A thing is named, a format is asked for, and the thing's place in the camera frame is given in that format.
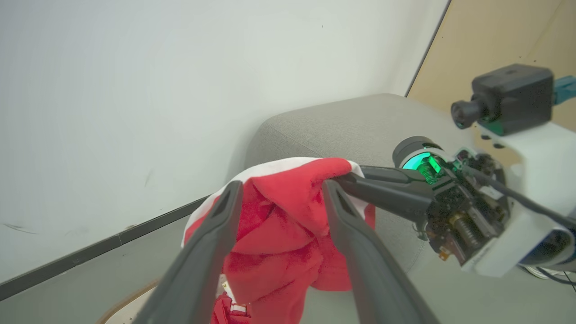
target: gray sofa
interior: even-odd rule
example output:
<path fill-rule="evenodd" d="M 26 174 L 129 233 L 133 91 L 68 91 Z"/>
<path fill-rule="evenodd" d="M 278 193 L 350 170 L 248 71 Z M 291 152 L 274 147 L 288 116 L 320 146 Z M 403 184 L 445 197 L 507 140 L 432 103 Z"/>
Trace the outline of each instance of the gray sofa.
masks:
<path fill-rule="evenodd" d="M 472 143 L 470 132 L 449 116 L 396 95 L 374 95 L 274 116 L 251 141 L 245 167 L 294 156 L 342 157 L 360 165 L 393 167 L 392 151 L 403 139 L 423 135 L 447 152 Z M 412 224 L 377 210 L 376 231 L 407 273 L 434 254 Z"/>

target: red towel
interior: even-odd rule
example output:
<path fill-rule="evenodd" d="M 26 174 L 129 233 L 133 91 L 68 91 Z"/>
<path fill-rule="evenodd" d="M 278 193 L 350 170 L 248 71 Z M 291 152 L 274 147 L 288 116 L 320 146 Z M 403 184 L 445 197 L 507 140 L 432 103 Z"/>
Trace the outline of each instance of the red towel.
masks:
<path fill-rule="evenodd" d="M 351 289 L 344 256 L 332 243 L 322 182 L 353 172 L 344 159 L 293 157 L 257 165 L 233 180 L 244 183 L 236 245 L 223 273 L 236 302 L 250 304 L 251 324 L 297 324 L 308 286 L 325 291 Z M 223 192 L 193 212 L 183 244 L 200 226 Z M 374 207 L 350 197 L 374 228 Z"/>

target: black cable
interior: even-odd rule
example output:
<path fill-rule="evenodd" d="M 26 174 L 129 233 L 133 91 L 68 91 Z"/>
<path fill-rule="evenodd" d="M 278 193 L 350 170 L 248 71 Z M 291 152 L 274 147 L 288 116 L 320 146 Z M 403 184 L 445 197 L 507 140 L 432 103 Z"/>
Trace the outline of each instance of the black cable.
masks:
<path fill-rule="evenodd" d="M 530 200 L 528 197 L 518 193 L 508 187 L 506 187 L 503 183 L 498 182 L 488 175 L 482 173 L 479 170 L 476 170 L 468 165 L 463 165 L 462 169 L 471 173 L 473 176 L 480 178 L 482 181 L 487 182 L 490 186 L 492 186 L 496 191 L 499 191 L 501 194 L 508 196 L 510 198 L 514 198 L 517 202 L 519 202 L 522 206 L 530 209 L 531 211 L 548 216 L 551 220 L 555 221 L 556 223 L 566 227 L 566 228 L 576 228 L 576 221 L 564 217 L 553 210 L 550 210 L 537 202 Z"/>
<path fill-rule="evenodd" d="M 562 280 L 560 278 L 556 278 L 550 272 L 548 272 L 548 271 L 546 271 L 546 270 L 544 270 L 538 266 L 536 267 L 536 269 L 538 269 L 538 271 L 542 272 L 542 274 L 545 275 L 546 277 L 548 277 L 548 278 L 550 278 L 556 282 L 559 282 L 559 283 L 564 284 L 564 285 L 571 285 L 572 287 L 576 286 L 576 283 L 572 282 L 572 280 L 570 280 L 570 278 L 568 278 L 568 280 Z"/>
<path fill-rule="evenodd" d="M 566 278 L 568 278 L 569 282 L 572 282 L 572 279 L 570 279 L 570 277 L 568 276 L 568 274 L 566 273 L 566 271 L 564 271 L 564 275 L 566 276 Z M 576 292 L 576 285 L 572 285 L 572 289 L 574 289 L 574 292 Z"/>

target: wooden board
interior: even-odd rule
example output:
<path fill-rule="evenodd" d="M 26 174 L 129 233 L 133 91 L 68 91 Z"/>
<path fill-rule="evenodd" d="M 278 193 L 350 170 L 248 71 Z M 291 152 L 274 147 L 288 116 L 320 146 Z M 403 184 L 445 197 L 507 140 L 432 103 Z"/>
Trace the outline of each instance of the wooden board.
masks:
<path fill-rule="evenodd" d="M 576 0 L 452 0 L 408 97 L 449 114 L 472 95 L 472 79 L 512 63 L 576 75 L 575 32 Z M 553 121 L 576 131 L 576 99 L 555 107 Z M 504 164 L 519 160 L 476 143 Z"/>

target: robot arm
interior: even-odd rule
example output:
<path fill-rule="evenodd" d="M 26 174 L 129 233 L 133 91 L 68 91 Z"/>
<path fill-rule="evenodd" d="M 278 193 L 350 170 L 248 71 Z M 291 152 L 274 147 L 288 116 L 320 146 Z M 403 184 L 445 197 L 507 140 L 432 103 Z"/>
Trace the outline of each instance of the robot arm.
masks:
<path fill-rule="evenodd" d="M 363 167 L 366 179 L 337 179 L 347 193 L 415 223 L 417 235 L 463 270 L 501 277 L 518 264 L 576 270 L 576 134 L 549 122 L 552 105 L 576 96 L 576 79 L 511 65 L 477 77 L 471 101 L 452 105 L 461 128 L 522 160 L 503 168 L 490 155 L 454 155 L 411 137 L 393 153 L 396 169 Z"/>

